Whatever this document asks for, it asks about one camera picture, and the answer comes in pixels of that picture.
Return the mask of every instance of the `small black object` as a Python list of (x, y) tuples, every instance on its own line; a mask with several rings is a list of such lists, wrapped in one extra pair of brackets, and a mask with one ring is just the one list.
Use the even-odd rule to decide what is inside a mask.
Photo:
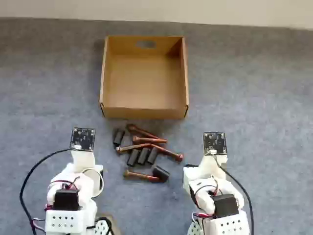
[(74, 127), (70, 139), (70, 149), (93, 151), (95, 129)]
[(149, 149), (148, 148), (143, 148), (140, 152), (139, 158), (137, 163), (139, 165), (145, 165), (145, 162), (147, 160), (148, 154), (149, 154)]
[(118, 147), (121, 145), (124, 134), (125, 134), (124, 130), (121, 130), (121, 129), (116, 130), (116, 133), (114, 135), (114, 140), (113, 140), (114, 147)]
[(78, 211), (78, 190), (59, 189), (54, 196), (53, 210), (56, 211)]
[(223, 194), (213, 197), (216, 218), (238, 214), (237, 201), (233, 194)]
[(226, 138), (224, 132), (204, 132), (204, 155), (211, 155), (210, 150), (216, 150), (216, 155), (226, 155)]
[(152, 175), (160, 178), (162, 182), (165, 182), (170, 177), (170, 173), (160, 166), (156, 165), (155, 168), (152, 171)]
[(139, 156), (139, 150), (138, 149), (133, 149), (132, 153), (130, 154), (127, 165), (129, 166), (135, 166), (135, 163), (137, 162), (137, 158)]
[(147, 163), (153, 165), (157, 159), (157, 154), (158, 154), (158, 148), (153, 147), (150, 154), (149, 154)]

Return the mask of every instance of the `copper bolt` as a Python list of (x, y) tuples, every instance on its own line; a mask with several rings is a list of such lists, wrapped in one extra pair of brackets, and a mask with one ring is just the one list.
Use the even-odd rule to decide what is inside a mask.
[(182, 159), (184, 158), (182, 153), (174, 153), (174, 152), (172, 152), (172, 151), (170, 151), (168, 149), (162, 148), (161, 146), (155, 145), (153, 143), (150, 144), (150, 146), (158, 148), (160, 152), (162, 152), (162, 153), (164, 153), (166, 155), (174, 157), (175, 160), (178, 161), (178, 162), (181, 162)]
[(128, 124), (126, 126), (126, 128), (129, 130), (129, 132), (137, 132), (139, 134), (142, 134), (143, 136), (149, 137), (149, 138), (153, 138), (153, 139), (159, 139), (159, 137), (140, 129), (139, 127), (135, 126), (134, 124)]
[(125, 146), (125, 147), (118, 146), (115, 148), (115, 150), (117, 151), (117, 153), (122, 153), (122, 152), (125, 152), (128, 150), (143, 148), (146, 146), (150, 146), (150, 144), (149, 143), (142, 143), (142, 144), (129, 145), (129, 146)]
[(151, 176), (151, 175), (145, 175), (145, 174), (140, 174), (140, 173), (135, 173), (135, 172), (131, 172), (129, 170), (126, 170), (124, 172), (124, 177), (128, 178), (128, 177), (136, 177), (142, 180), (147, 180), (149, 182), (160, 182), (160, 179), (158, 177), (155, 176)]
[(145, 143), (167, 143), (166, 139), (153, 139), (153, 138), (143, 138), (138, 136), (133, 136), (133, 142), (145, 142)]

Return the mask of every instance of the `black rubber cylinder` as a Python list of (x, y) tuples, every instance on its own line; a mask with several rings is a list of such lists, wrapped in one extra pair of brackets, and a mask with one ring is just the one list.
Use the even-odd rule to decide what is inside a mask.
[(145, 165), (145, 162), (148, 158), (149, 151), (150, 150), (148, 148), (143, 148), (141, 150), (138, 161), (137, 161), (139, 165)]
[(170, 173), (158, 165), (156, 165), (155, 168), (153, 169), (152, 175), (160, 178), (162, 182), (167, 181), (168, 178), (170, 177)]
[(147, 163), (149, 163), (150, 165), (153, 165), (157, 159), (157, 154), (158, 154), (158, 148), (153, 147), (149, 154)]
[(124, 130), (120, 130), (120, 129), (118, 129), (115, 132), (114, 140), (113, 140), (113, 144), (114, 144), (115, 147), (118, 147), (118, 146), (121, 145), (123, 137), (124, 137), (124, 134), (125, 134), (125, 131)]
[(128, 158), (127, 165), (135, 166), (138, 156), (139, 156), (139, 150), (133, 149), (132, 153), (130, 154)]

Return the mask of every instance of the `cardboard tray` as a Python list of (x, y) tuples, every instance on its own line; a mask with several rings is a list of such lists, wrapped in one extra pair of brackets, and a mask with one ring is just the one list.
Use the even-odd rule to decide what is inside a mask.
[(107, 37), (99, 100), (103, 115), (184, 118), (189, 106), (186, 60), (183, 37)]

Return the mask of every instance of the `carpet floor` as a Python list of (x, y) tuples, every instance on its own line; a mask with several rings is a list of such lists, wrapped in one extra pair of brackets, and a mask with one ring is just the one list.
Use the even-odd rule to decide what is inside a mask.
[[(190, 107), (184, 120), (104, 119), (98, 106), (107, 35), (184, 35)], [(126, 156), (112, 130), (133, 122), (185, 154), (165, 184), (125, 181)], [(202, 133), (224, 131), (228, 170), (253, 201), (256, 235), (313, 234), (313, 32), (263, 27), (74, 20), (0, 20), (0, 234), (31, 235), (19, 204), (27, 172), (67, 148), (73, 126), (96, 129), (104, 165), (98, 210), (125, 235), (184, 235), (196, 210), (182, 189), (182, 167), (199, 164)], [(26, 187), (34, 217), (44, 217), (50, 179), (69, 153), (39, 167)]]

